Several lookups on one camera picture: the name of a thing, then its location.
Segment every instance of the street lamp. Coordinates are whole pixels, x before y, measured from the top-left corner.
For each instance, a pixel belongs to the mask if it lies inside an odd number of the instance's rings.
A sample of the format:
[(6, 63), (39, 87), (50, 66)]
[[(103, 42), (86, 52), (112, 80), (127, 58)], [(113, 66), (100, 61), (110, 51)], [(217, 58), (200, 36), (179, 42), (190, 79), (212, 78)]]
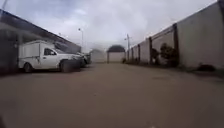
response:
[(78, 29), (81, 33), (82, 33), (82, 46), (84, 44), (84, 34), (83, 34), (83, 30), (81, 28)]
[(129, 60), (129, 50), (130, 50), (130, 36), (127, 34), (127, 38), (125, 38), (124, 40), (128, 41), (128, 60)]

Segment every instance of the truck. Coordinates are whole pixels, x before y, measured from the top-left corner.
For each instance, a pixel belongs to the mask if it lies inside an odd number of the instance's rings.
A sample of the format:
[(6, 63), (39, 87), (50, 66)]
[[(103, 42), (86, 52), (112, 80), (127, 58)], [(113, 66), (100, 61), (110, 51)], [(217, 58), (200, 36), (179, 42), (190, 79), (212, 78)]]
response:
[(82, 61), (80, 55), (65, 53), (47, 41), (36, 40), (19, 45), (19, 68), (26, 73), (34, 69), (70, 72), (72, 68), (80, 68)]
[(90, 54), (77, 52), (78, 55), (82, 56), (86, 65), (91, 64)]

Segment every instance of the truck side mirror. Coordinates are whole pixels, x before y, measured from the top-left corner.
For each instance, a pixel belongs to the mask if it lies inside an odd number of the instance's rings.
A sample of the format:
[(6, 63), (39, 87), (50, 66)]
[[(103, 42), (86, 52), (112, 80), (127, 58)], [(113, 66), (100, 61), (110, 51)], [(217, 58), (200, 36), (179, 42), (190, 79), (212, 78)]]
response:
[(51, 51), (51, 55), (56, 55), (56, 53), (55, 53), (55, 52), (53, 52), (53, 51)]

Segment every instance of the cloudy sky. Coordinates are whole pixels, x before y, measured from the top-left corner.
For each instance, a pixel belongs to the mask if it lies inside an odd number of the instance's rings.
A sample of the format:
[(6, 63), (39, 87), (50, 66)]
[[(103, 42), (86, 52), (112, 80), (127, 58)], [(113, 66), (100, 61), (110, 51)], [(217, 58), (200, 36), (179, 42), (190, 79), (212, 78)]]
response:
[(216, 0), (8, 0), (6, 11), (86, 48), (143, 41)]

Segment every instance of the ground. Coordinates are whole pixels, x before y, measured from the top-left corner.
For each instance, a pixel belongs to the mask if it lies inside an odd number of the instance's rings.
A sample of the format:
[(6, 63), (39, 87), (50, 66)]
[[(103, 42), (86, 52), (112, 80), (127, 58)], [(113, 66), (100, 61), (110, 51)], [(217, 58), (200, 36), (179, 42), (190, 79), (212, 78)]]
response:
[(222, 79), (122, 64), (0, 79), (7, 128), (223, 128), (223, 101)]

